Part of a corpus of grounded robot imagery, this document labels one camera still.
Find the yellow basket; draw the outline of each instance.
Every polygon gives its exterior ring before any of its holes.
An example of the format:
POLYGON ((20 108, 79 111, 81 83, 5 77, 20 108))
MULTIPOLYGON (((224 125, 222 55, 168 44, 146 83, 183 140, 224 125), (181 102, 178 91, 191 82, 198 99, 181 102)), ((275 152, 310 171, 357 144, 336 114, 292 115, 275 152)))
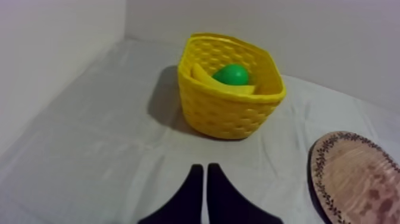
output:
POLYGON ((244 41, 211 33, 193 34, 178 68, 180 98, 187 122, 197 131, 221 139, 242 139, 256 131, 286 95, 270 55, 244 41), (191 76, 194 63, 208 74, 227 64, 241 64, 249 72, 254 95, 219 91, 191 76))

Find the white fabric surface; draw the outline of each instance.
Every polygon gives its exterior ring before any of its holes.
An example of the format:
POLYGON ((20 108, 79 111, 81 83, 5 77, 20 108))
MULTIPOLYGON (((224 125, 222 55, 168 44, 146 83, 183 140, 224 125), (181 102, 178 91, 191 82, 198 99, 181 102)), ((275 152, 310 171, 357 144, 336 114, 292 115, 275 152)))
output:
POLYGON ((286 76, 287 97, 260 130, 243 141, 204 138, 182 117, 181 52, 124 41, 38 115, 0 157, 0 223, 136 223, 171 198, 192 164, 210 162, 286 224, 323 223, 306 173, 319 137, 356 132, 400 161, 399 114, 286 76))

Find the wooden plate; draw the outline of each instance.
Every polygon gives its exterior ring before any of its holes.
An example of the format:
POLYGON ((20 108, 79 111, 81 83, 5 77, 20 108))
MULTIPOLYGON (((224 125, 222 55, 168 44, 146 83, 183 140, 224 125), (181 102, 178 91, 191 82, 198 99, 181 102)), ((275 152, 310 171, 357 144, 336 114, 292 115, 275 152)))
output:
POLYGON ((310 153, 311 185, 332 223, 400 223, 400 169, 378 145, 332 132, 310 153))

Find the woven basket pattern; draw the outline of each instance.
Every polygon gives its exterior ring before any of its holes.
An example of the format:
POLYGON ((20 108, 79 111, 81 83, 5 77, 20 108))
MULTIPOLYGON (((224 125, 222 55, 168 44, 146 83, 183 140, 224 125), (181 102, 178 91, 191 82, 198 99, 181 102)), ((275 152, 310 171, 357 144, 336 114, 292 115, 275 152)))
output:
POLYGON ((242 139, 256 131, 286 94, 269 54, 238 39, 209 33, 195 34, 187 42, 179 64, 183 114, 199 132, 221 139, 242 139), (199 63, 208 74, 227 64, 241 64, 249 72, 255 95, 221 92, 191 78, 199 63))

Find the basket rim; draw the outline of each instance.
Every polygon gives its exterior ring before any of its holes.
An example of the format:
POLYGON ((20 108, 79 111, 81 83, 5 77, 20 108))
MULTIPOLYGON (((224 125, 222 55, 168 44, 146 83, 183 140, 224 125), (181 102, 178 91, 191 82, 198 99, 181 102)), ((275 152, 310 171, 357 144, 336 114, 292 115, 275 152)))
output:
POLYGON ((270 61, 270 63, 273 65, 273 69, 275 69, 275 71, 276 71, 277 77, 279 78, 279 82, 282 86, 281 91, 276 94, 268 94, 268 95, 245 95, 245 94, 233 94, 230 92, 224 92, 217 88, 207 86, 207 85, 197 81, 196 79, 192 78, 189 74, 184 74, 182 72, 182 65, 181 65, 182 61, 179 63, 179 66, 178 66, 179 79, 183 79, 183 80, 189 82, 195 89, 197 89, 201 92, 204 92, 205 94, 212 95, 217 98, 227 99, 230 101, 253 102, 253 103, 279 103, 285 97, 285 95, 286 95, 285 83, 283 82, 282 77, 279 73, 279 70, 276 67, 276 64, 275 64, 274 60, 272 59, 272 57, 270 56, 270 54, 267 51, 255 46, 255 45, 252 45, 250 43, 244 42, 240 39, 237 39, 237 38, 234 38, 231 36, 220 35, 220 34, 216 34, 216 33, 194 33, 190 36, 190 39, 186 43, 182 58, 184 58, 186 56, 187 48, 193 40, 195 40, 195 39, 213 39, 213 40, 215 40, 216 38, 218 38, 219 41, 230 42, 230 43, 233 43, 236 45, 245 46, 248 49, 254 51, 256 54, 264 55, 265 59, 270 61))

